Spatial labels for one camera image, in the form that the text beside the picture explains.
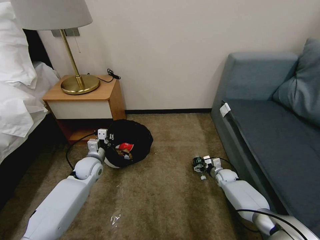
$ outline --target wall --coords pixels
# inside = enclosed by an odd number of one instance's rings
[[[93,23],[79,28],[82,73],[114,70],[126,109],[210,108],[234,51],[300,52],[320,37],[319,0],[87,0]],[[72,67],[60,38],[40,36],[60,75]]]

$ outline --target baseboard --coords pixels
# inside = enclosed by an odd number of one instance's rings
[[[209,113],[211,108],[125,110],[126,114]]]

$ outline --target brown carpet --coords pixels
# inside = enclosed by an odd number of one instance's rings
[[[213,179],[201,181],[191,167],[195,156],[226,157],[209,114],[128,119],[151,131],[150,154],[124,169],[105,165],[61,239],[261,239],[239,225]],[[70,173],[66,148],[64,144],[45,148],[28,169],[0,212],[0,239],[20,239],[32,212]],[[75,163],[86,153],[85,145],[76,145],[70,159]]]

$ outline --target sofa armrest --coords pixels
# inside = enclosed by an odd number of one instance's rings
[[[225,64],[214,106],[221,100],[270,100],[285,80],[291,78],[298,63],[294,53],[231,53]]]

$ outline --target nightstand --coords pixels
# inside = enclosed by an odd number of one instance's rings
[[[70,144],[94,130],[107,128],[112,120],[126,118],[119,80],[114,79],[110,83],[100,80],[100,86],[90,93],[69,95],[60,87],[67,77],[54,85],[43,100]],[[112,79],[109,75],[97,77],[106,81]]]

